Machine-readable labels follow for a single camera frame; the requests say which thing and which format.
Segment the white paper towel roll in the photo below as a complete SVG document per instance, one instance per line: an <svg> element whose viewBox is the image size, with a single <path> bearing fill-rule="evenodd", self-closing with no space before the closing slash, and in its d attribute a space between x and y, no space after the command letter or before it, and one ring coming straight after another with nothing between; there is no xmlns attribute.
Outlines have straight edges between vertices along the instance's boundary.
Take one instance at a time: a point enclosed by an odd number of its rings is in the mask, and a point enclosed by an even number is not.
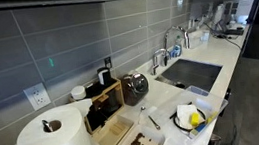
<svg viewBox="0 0 259 145"><path fill-rule="evenodd" d="M92 105L91 99L57 106L27 123L17 138L17 145L92 145L83 119ZM52 126L46 131L42 120Z"/></svg>

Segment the metal paper towel holder rod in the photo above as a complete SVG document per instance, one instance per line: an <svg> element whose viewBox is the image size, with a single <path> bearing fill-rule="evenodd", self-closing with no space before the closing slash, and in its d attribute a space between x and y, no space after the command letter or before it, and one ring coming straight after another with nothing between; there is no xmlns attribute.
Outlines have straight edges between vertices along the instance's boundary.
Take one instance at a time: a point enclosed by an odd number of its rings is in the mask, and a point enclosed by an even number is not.
<svg viewBox="0 0 259 145"><path fill-rule="evenodd" d="M42 124L44 125L46 131L53 132L52 126L46 120L42 120Z"/></svg>

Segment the tall chrome kitchen faucet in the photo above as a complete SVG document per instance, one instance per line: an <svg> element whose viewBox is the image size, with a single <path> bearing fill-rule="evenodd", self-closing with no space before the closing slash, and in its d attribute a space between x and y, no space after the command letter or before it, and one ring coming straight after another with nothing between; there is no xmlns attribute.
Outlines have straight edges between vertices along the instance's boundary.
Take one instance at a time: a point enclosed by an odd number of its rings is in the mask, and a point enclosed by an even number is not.
<svg viewBox="0 0 259 145"><path fill-rule="evenodd" d="M172 26L171 28L169 28L165 34L165 37L168 37L168 35L170 34L170 31L172 30L176 30L178 31L178 33L175 36L175 39L177 36L179 36L182 40L181 40L181 46L182 49L186 48L189 49L190 45L189 45L189 38L188 38L188 32L187 30L185 30L183 27L179 27L179 26Z"/></svg>

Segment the glass coffee bean jar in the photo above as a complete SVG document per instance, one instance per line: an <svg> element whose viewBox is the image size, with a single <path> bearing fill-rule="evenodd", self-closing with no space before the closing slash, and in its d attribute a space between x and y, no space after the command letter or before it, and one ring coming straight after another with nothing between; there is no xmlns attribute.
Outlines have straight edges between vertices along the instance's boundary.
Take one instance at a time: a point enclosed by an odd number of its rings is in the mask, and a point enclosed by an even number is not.
<svg viewBox="0 0 259 145"><path fill-rule="evenodd" d="M138 72L123 76L121 81L125 104L131 107L137 105L149 90L148 80Z"/></svg>

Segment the metal spoon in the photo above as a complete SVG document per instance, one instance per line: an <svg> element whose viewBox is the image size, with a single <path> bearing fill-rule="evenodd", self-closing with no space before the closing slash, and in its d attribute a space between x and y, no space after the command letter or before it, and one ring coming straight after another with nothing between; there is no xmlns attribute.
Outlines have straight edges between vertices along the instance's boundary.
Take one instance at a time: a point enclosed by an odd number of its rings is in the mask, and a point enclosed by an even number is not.
<svg viewBox="0 0 259 145"><path fill-rule="evenodd" d="M139 120L138 120L138 122L137 122L137 125L140 124L140 119L141 119L140 117L141 117L142 112L145 110L145 106L141 106L141 107L140 107L140 110L141 110L141 111L139 112L139 116L138 116Z"/></svg>

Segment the white lidded jar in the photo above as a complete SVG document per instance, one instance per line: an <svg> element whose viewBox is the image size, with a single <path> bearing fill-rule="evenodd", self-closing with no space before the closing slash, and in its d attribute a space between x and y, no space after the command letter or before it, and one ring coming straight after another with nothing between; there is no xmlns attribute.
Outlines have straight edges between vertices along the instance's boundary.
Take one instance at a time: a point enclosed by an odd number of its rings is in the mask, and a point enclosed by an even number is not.
<svg viewBox="0 0 259 145"><path fill-rule="evenodd" d="M85 87L78 85L71 90L71 96L75 100L81 100L86 97Z"/></svg>

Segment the metal scoop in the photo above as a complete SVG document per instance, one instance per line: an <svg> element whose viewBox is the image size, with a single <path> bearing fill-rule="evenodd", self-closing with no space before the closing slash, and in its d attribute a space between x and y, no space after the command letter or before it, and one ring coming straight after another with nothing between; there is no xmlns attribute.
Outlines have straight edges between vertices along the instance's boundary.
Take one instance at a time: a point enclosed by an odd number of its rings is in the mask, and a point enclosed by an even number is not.
<svg viewBox="0 0 259 145"><path fill-rule="evenodd" d="M150 117L150 116L148 116L148 117L149 117L149 119L151 120L151 122L153 123L153 125L155 126L155 128L156 128L157 130L160 130L160 129L161 129L160 125L158 125L158 124L153 120L152 117Z"/></svg>

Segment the blue and yellow sponge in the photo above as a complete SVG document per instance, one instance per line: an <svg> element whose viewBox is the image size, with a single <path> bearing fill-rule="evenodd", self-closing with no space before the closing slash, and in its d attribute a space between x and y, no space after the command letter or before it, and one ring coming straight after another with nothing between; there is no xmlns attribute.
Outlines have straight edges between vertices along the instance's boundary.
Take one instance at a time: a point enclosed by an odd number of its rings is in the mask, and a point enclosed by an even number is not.
<svg viewBox="0 0 259 145"><path fill-rule="evenodd" d="M200 125L195 127L190 133L192 135L197 135L198 133L201 132L202 129L204 129L204 127L206 125L208 125L211 121L213 121L213 119L217 118L217 116L218 116L218 112L213 113L213 115L211 115L209 118L207 118L206 122L202 122Z"/></svg>

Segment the white paper towel in bowl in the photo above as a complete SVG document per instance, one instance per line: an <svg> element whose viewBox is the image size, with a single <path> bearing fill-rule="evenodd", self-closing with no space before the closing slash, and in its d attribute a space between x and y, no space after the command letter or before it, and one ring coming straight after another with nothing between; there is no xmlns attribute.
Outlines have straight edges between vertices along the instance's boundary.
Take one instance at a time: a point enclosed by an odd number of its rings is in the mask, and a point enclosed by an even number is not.
<svg viewBox="0 0 259 145"><path fill-rule="evenodd" d="M191 125L190 119L192 117L192 114L196 112L197 114L200 115L199 117L199 124L201 124L202 122L204 122L205 118L198 113L197 107L193 104L193 105L179 105L177 107L177 114L176 116L179 119L179 123L180 125L184 128L184 129L193 129L194 127Z"/></svg>

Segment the white plastic container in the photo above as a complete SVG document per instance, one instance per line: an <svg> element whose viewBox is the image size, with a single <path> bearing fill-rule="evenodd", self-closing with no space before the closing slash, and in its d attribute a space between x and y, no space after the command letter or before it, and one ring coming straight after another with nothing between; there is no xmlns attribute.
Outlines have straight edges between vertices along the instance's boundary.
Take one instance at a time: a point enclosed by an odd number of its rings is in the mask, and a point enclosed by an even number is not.
<svg viewBox="0 0 259 145"><path fill-rule="evenodd" d="M202 43L209 39L210 31L206 29L198 29L188 34L189 46L191 49L200 46Z"/></svg>

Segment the white wall power outlet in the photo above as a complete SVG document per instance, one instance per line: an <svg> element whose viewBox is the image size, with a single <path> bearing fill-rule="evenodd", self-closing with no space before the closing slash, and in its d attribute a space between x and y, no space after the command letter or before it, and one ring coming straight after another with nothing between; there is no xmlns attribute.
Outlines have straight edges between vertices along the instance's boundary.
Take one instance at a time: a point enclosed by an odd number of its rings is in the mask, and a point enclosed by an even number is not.
<svg viewBox="0 0 259 145"><path fill-rule="evenodd" d="M24 89L24 93L34 110L39 110L51 102L45 86L42 83Z"/></svg>

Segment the stainless steel sink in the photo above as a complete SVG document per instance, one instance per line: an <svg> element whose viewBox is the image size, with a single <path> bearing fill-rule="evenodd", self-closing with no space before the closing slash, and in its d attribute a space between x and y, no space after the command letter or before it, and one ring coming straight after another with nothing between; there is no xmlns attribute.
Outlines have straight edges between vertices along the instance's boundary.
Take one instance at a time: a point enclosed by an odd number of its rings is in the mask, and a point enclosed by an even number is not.
<svg viewBox="0 0 259 145"><path fill-rule="evenodd" d="M166 84L186 89L192 85L205 91L210 91L222 66L191 60L178 59L168 67L156 80Z"/></svg>

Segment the cream plastic divided tray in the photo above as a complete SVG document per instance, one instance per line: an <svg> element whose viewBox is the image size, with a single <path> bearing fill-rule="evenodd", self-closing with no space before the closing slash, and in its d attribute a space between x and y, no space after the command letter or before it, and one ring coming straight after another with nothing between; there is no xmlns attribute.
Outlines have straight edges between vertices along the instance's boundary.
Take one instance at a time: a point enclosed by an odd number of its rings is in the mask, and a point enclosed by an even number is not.
<svg viewBox="0 0 259 145"><path fill-rule="evenodd" d="M130 119L114 116L91 134L92 145L118 145L133 126Z"/></svg>

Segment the wooden coffee station box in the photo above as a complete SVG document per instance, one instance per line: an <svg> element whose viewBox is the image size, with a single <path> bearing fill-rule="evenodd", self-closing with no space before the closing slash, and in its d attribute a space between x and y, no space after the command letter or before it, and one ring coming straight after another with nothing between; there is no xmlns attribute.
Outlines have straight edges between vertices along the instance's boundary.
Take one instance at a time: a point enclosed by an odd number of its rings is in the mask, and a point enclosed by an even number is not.
<svg viewBox="0 0 259 145"><path fill-rule="evenodd" d="M99 82L86 88L85 98L92 100L92 105L85 118L86 129L90 134L101 128L124 106L121 81L111 78L107 85Z"/></svg>

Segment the blue dish soap bottle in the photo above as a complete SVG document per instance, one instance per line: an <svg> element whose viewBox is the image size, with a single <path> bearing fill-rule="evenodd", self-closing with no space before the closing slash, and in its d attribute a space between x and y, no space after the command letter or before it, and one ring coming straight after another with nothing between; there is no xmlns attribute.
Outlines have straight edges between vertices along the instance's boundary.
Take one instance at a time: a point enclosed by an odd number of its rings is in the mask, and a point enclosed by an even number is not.
<svg viewBox="0 0 259 145"><path fill-rule="evenodd" d="M181 40L182 39L179 36L176 37L175 45L173 46L173 50L170 53L173 58L179 57L182 52Z"/></svg>

